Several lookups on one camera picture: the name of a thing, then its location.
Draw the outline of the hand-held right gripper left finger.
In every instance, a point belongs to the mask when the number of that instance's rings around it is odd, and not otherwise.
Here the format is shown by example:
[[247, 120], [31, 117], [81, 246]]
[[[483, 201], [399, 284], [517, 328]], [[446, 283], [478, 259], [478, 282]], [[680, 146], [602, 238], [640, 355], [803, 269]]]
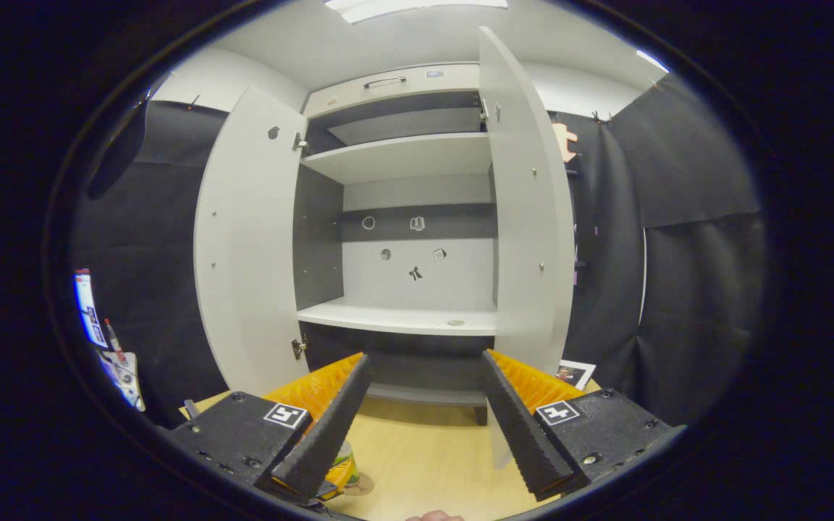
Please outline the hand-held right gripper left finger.
[[262, 398], [233, 391], [169, 438], [223, 478], [282, 500], [327, 501], [350, 478], [337, 458], [371, 375], [371, 358], [360, 352]]

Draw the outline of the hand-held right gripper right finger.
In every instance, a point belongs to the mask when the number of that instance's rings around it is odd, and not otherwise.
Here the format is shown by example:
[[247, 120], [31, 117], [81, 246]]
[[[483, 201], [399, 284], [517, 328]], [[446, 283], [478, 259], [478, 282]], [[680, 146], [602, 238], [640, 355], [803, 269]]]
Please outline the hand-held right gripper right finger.
[[524, 485], [536, 500], [602, 487], [684, 432], [618, 390], [586, 393], [494, 350], [483, 388]]

